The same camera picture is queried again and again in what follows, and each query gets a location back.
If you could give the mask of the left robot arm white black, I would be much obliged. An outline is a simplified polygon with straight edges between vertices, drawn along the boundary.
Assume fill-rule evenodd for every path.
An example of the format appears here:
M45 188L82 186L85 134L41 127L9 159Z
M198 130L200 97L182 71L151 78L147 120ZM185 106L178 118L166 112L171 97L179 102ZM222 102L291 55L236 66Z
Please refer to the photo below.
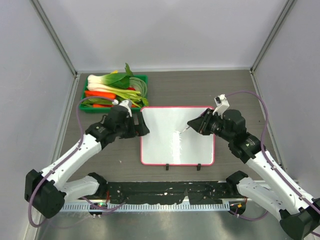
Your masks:
M69 178L91 157L116 139L131 139L149 134L142 112L132 113L116 105L93 123L80 140L54 163L41 171L32 169L25 177L24 198L46 219L60 212L65 203L92 196L100 200L107 193L107 181L92 172L69 182Z

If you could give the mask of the pink framed whiteboard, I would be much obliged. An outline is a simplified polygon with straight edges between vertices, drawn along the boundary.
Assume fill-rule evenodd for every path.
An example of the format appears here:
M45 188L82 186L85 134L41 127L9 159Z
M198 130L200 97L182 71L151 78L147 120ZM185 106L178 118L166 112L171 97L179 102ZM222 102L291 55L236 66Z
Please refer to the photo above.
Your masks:
M148 166L211 166L215 162L215 136L192 128L187 122L208 106L149 106L140 112L150 133L140 138L140 161Z

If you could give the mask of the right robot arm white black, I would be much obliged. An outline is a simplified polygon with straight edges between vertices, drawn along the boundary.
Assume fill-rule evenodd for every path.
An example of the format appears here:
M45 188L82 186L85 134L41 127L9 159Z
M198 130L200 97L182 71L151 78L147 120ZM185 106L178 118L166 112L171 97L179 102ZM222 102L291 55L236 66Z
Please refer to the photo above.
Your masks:
M303 240L320 225L320 200L302 189L272 158L261 141L249 133L240 111L226 110L218 114L206 109L187 125L203 136L214 134L228 142L231 153L253 169L269 186L266 189L242 171L230 175L226 193L233 198L247 197L280 223L294 240Z

